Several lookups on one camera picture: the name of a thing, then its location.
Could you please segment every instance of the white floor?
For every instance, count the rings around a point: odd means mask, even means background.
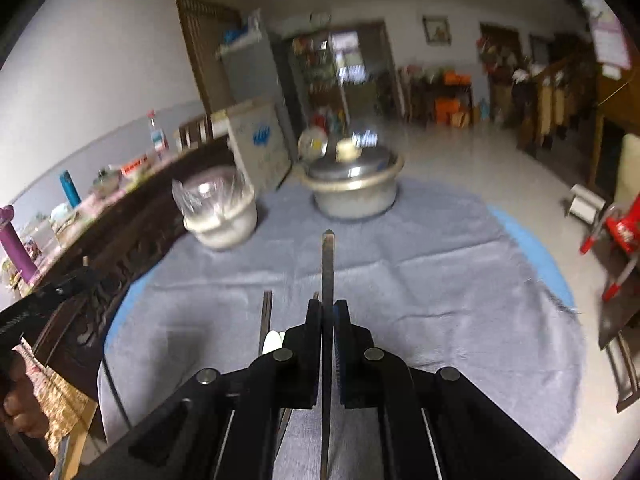
[[[402,174],[443,180],[477,193],[532,231],[555,258],[573,291],[586,340],[579,414],[562,461],[582,480],[611,480],[640,439],[640,402],[616,413],[619,352],[614,344],[611,353],[598,344],[607,270],[593,251],[586,256],[578,252],[587,227],[564,216],[562,202],[569,187],[516,150],[513,132],[489,123],[466,130],[425,130],[394,122],[376,129],[404,154]]]

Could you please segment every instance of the plastic bottle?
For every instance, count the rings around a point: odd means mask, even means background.
[[[166,140],[166,135],[162,128],[158,128],[156,125],[156,112],[149,110],[146,115],[149,118],[149,132],[151,133],[151,142],[154,144],[154,149],[158,154],[158,159],[162,160],[162,156],[169,149],[169,143]]]

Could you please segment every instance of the silver bolt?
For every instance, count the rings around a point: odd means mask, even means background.
[[[284,362],[284,361],[288,361],[292,357],[293,357],[293,352],[288,348],[278,348],[276,351],[273,352],[273,358],[276,359],[276,361]]]
[[[196,374],[196,380],[200,384],[209,384],[216,380],[218,377],[217,370],[213,368],[203,368]]]
[[[440,376],[445,381],[454,382],[460,378],[460,372],[458,371],[457,368],[454,368],[453,366],[446,366],[440,370]]]
[[[367,348],[364,351],[364,358],[367,361],[380,361],[385,356],[385,353],[380,348]]]

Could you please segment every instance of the picture frame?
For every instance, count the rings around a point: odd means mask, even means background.
[[[446,16],[423,16],[422,26],[427,43],[433,45],[451,45],[449,19]]]

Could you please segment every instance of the purple thermos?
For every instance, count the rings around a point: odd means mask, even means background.
[[[11,220],[14,219],[14,206],[0,207],[0,244],[4,247],[6,255],[20,272],[23,280],[31,283],[38,273],[38,267],[33,263],[27,250],[22,245],[18,233],[15,232]]]

